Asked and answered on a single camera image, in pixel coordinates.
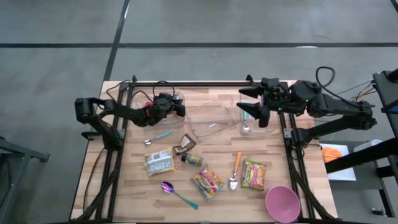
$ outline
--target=food packet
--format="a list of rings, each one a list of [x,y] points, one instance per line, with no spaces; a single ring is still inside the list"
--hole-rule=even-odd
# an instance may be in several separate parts
[[[264,190],[266,166],[259,162],[244,160],[242,188]]]
[[[213,198],[224,187],[224,182],[208,166],[199,171],[191,180],[207,199]]]
[[[182,136],[181,138],[181,144],[179,146],[174,146],[173,150],[174,153],[178,156],[191,150],[196,145],[197,143],[188,134],[184,134],[184,136]]]
[[[175,171],[171,147],[160,152],[145,154],[145,161],[149,177],[164,172]]]

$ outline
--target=gray concrete floor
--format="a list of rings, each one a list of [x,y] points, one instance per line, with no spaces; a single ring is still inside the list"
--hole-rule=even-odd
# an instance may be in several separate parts
[[[0,43],[111,43],[122,5],[123,0],[2,0]],[[140,0],[130,3],[121,42],[398,42],[398,13],[389,0]],[[80,132],[88,128],[75,120],[73,102],[98,96],[109,53],[0,49],[0,134],[51,153],[46,164],[30,163],[13,223],[68,219],[87,144]],[[314,80],[315,69],[327,65],[337,72],[330,89],[339,92],[374,72],[397,68],[397,58],[397,48],[119,49],[111,80],[133,74],[140,80],[242,80],[247,74]],[[377,95],[366,100],[381,105]],[[378,125],[371,130],[342,131],[333,139],[391,138],[386,117],[374,112]],[[394,181],[386,182],[398,192]],[[333,195],[340,218],[397,222],[369,214],[381,206],[377,192],[333,189]]]

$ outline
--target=pink bowl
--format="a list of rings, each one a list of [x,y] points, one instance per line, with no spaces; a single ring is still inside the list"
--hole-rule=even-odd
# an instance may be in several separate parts
[[[268,191],[266,207],[272,218],[281,223],[290,223],[299,216],[301,206],[293,190],[277,186]]]

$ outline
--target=yellow snack bag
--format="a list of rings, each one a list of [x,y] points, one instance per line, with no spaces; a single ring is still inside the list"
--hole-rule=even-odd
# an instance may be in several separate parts
[[[175,171],[171,147],[160,152],[145,154],[145,161],[145,166],[147,167],[149,177],[164,172]]]

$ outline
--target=silver spoon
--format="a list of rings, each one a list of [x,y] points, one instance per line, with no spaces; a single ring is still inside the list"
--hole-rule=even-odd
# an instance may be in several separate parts
[[[156,136],[156,137],[153,138],[153,139],[146,139],[146,140],[144,141],[144,144],[147,145],[147,146],[149,146],[150,144],[152,144],[152,141],[158,140],[158,139],[160,139],[160,138],[162,138],[162,137],[164,137],[164,136],[168,136],[168,135],[171,134],[171,133],[172,133],[172,130],[168,130],[168,131],[166,131],[165,133],[161,134],[160,136]]]
[[[229,178],[229,189],[231,189],[231,190],[235,190],[236,186],[238,186],[238,181],[236,180],[235,176],[236,176],[236,171],[238,171],[239,162],[241,161],[241,155],[242,155],[242,152],[237,153],[236,161],[235,161],[234,175],[231,178]]]
[[[249,132],[249,126],[248,126],[248,114],[246,111],[243,111],[243,125],[242,125],[243,132]]]

